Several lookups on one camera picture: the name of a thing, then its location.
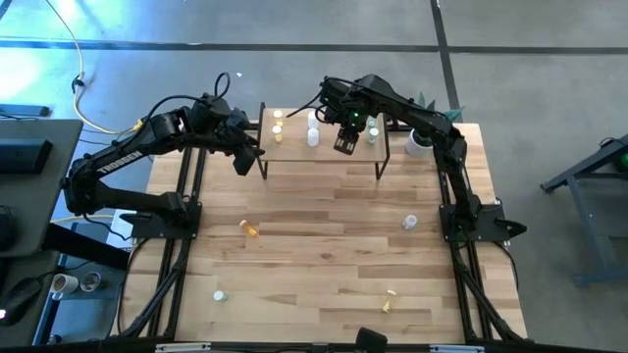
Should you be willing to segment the black flat bar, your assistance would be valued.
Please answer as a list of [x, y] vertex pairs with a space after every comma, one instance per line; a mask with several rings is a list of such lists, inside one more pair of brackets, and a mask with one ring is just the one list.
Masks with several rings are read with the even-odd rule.
[[51, 110], [46, 106], [0, 104], [0, 114], [10, 116], [46, 118], [51, 114]]

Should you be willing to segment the black computer mouse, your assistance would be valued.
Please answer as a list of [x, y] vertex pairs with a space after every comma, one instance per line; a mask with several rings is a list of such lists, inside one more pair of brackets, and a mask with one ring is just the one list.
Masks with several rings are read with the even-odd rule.
[[27, 277], [16, 283], [0, 298], [0, 327], [19, 322], [39, 295], [42, 284], [37, 277]]

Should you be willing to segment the green snake plant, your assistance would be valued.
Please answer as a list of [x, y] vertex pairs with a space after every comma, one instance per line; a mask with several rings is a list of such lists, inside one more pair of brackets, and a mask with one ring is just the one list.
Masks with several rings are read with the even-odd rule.
[[446, 119], [447, 121], [454, 123], [459, 121], [462, 117], [463, 107], [458, 109], [450, 109], [447, 111], [439, 111], [436, 107], [436, 101], [432, 100], [430, 103], [426, 101], [426, 97], [422, 91], [419, 92], [415, 103], [423, 110], [435, 113], [437, 116]]

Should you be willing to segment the clear glass cup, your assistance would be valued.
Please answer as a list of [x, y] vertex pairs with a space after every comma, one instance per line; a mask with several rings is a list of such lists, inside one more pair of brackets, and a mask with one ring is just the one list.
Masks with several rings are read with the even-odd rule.
[[102, 286], [102, 275], [98, 272], [86, 273], [79, 282], [79, 287], [83, 292], [94, 292]]

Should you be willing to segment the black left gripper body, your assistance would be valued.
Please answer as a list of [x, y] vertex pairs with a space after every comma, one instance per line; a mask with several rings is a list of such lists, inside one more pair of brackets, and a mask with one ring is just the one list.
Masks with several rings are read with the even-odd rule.
[[202, 95], [190, 109], [188, 121], [194, 132], [215, 138], [220, 143], [258, 146], [258, 140], [246, 132], [250, 127], [246, 113], [239, 108], [231, 108], [224, 98]]

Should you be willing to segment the black rounded object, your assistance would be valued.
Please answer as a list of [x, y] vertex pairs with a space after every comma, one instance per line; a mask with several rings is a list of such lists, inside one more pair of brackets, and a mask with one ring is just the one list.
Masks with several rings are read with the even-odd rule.
[[386, 353], [388, 338], [374, 330], [362, 327], [355, 338], [354, 353]]

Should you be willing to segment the wooden shelf black metal frame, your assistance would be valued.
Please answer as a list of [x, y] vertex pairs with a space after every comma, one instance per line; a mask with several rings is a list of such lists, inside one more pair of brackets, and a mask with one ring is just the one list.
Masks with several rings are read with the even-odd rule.
[[[272, 127], [275, 126], [273, 112], [284, 112], [283, 142], [274, 141]], [[265, 154], [257, 159], [261, 175], [267, 178], [270, 162], [320, 162], [320, 163], [371, 163], [375, 165], [376, 179], [380, 179], [390, 159], [390, 144], [386, 119], [378, 117], [376, 126], [379, 138], [375, 144], [368, 142], [367, 127], [359, 137], [352, 155], [345, 155], [334, 149], [338, 127], [319, 125], [320, 143], [316, 147], [307, 144], [307, 117], [313, 109], [306, 109], [288, 118], [294, 108], [267, 108], [260, 103], [257, 139]]]

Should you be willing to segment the grey metal desk frame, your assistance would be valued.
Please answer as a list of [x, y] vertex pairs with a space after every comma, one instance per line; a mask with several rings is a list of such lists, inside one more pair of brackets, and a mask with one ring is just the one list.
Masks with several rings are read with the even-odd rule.
[[588, 273], [575, 275], [576, 285], [586, 286], [605, 281], [628, 279], [628, 264], [620, 265], [612, 245], [613, 238], [621, 238], [619, 233], [601, 234], [596, 230], [596, 214], [591, 203], [585, 199], [582, 180], [620, 180], [627, 187], [628, 167], [623, 170], [599, 173], [607, 165], [615, 165], [624, 155], [628, 155], [628, 133], [622, 137], [607, 137], [599, 144], [599, 149], [557, 176], [540, 184], [544, 193], [554, 193], [560, 187], [567, 187], [576, 207], [579, 222], [586, 239], [588, 252], [595, 265]]

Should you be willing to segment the black rectangular box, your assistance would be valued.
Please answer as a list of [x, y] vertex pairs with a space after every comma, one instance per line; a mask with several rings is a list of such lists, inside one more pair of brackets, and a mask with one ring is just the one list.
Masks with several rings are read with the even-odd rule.
[[0, 175], [39, 175], [52, 148], [42, 138], [0, 138]]

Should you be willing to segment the white round plant pot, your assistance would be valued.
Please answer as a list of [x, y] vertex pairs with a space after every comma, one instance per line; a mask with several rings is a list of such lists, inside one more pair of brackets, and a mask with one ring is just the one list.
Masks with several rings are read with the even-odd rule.
[[406, 140], [405, 151], [412, 158], [428, 158], [433, 155], [433, 141], [413, 129]]

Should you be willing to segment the silver metal bracket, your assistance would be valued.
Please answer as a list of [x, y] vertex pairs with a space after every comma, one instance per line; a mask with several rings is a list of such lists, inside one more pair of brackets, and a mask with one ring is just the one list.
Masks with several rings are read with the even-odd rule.
[[173, 342], [157, 344], [154, 353], [207, 353], [211, 344], [204, 342]]
[[433, 344], [430, 353], [486, 353], [482, 346], [458, 344]]

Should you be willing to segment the white paper sheet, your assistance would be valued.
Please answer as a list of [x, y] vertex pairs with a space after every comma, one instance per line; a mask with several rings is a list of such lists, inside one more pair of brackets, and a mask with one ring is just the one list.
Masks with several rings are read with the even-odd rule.
[[124, 214], [135, 214], [135, 211], [117, 209], [109, 225], [106, 243], [120, 249], [129, 249], [136, 245], [137, 240], [131, 236], [133, 225], [121, 218]]

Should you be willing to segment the white paper cup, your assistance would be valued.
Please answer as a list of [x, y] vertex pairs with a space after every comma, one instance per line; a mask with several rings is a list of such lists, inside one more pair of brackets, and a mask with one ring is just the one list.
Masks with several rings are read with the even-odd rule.
[[61, 300], [64, 295], [72, 294], [79, 287], [79, 280], [74, 276], [57, 274], [52, 278], [49, 292], [53, 300]]

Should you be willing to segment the black side desk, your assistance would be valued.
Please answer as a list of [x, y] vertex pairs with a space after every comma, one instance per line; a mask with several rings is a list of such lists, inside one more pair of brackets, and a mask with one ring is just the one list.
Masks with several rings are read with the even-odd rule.
[[51, 222], [81, 129], [79, 120], [0, 121], [0, 138], [53, 143], [39, 175], [0, 175], [0, 258], [53, 250], [119, 270], [127, 267], [128, 252]]

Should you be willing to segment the black aluminium rig frame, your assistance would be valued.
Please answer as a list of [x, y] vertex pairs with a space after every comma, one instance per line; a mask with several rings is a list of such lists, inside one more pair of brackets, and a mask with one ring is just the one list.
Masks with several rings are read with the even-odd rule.
[[[148, 191], [173, 189], [181, 168], [203, 206], [190, 245], [172, 334], [109, 338], [101, 353], [154, 353], [157, 344], [204, 342], [211, 351], [352, 351], [360, 328], [391, 349], [481, 341], [480, 308], [460, 296], [439, 208], [445, 190], [433, 156], [412, 158], [390, 136], [382, 178], [371, 163], [271, 162], [238, 176], [221, 154], [158, 156]], [[403, 219], [415, 215], [416, 227]], [[257, 238], [240, 228], [249, 221]], [[397, 293], [388, 314], [387, 290]], [[217, 302], [222, 290], [228, 299]]]

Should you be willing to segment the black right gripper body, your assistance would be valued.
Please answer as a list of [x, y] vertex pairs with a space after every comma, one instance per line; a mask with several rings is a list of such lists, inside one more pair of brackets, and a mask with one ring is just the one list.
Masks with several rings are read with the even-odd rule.
[[325, 124], [365, 128], [368, 116], [359, 101], [349, 96], [351, 86], [339, 78], [325, 77], [320, 83], [318, 119]]

